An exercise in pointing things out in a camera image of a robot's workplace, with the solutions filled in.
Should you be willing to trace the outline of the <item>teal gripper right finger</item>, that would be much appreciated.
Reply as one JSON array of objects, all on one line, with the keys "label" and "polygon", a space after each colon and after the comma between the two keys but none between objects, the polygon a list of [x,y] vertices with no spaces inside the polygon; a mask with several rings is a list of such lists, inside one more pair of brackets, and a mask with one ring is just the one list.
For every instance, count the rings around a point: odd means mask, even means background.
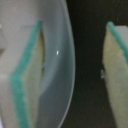
[{"label": "teal gripper right finger", "polygon": [[128,128],[128,27],[106,25],[104,71],[110,106],[117,128]]}]

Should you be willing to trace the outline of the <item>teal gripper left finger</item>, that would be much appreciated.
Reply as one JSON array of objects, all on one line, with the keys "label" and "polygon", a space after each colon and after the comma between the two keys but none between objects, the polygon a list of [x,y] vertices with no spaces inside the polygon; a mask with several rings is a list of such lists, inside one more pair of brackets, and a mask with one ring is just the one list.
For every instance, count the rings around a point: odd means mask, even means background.
[{"label": "teal gripper left finger", "polygon": [[42,22],[22,27],[0,56],[0,114],[4,128],[35,128],[44,63]]}]

